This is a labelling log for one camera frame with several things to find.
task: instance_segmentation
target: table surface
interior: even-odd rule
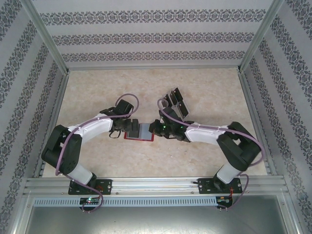
[[[91,119],[125,93],[140,100],[131,118],[151,123],[159,119],[156,101],[173,87],[180,89],[188,105],[187,120],[215,126],[237,121],[255,136],[235,68],[74,71],[58,124],[72,126]],[[133,97],[125,100],[135,104]],[[227,160],[217,145],[157,136],[153,142],[125,140],[123,135],[111,139],[103,133],[83,144],[79,162],[98,177],[169,177],[213,176]],[[247,173],[267,174],[264,163]],[[46,165],[43,177],[55,177],[55,169]]]

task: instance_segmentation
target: black cable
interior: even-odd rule
[[[119,138],[119,137],[120,137],[120,134],[121,134],[121,130],[119,130],[119,131],[118,131],[118,132],[119,132],[119,134],[118,134],[118,136],[117,136],[117,137],[112,137],[112,134],[113,134],[114,132],[117,132],[117,131],[113,131],[113,132],[111,132],[111,133],[109,134],[109,137],[110,137],[110,138],[112,138],[112,139],[117,139],[117,138]]]

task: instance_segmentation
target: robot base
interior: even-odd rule
[[[241,194],[243,192],[239,178],[234,178],[223,191],[218,190],[214,186],[213,178],[199,178],[197,180],[199,194]]]
[[[112,190],[112,180],[111,179],[97,179],[96,185],[94,187],[96,190],[99,190],[103,195],[110,195]],[[97,195],[96,192],[89,190],[81,185],[76,184],[73,181],[70,181],[69,195]]]

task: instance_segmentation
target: wall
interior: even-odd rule
[[[276,170],[312,233],[312,1],[287,0],[245,75]]]
[[[32,177],[62,73],[18,0],[0,0],[0,234]]]
[[[69,68],[239,65],[272,0],[35,0]]]

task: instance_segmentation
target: enclosure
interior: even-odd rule
[[[312,233],[311,3],[1,0],[0,233]],[[186,120],[238,121],[264,146],[239,204],[219,212],[194,184],[227,162],[217,145],[104,133],[79,162],[110,195],[83,214],[88,196],[41,159],[54,127],[125,93],[140,101],[131,118],[151,123],[173,87]]]

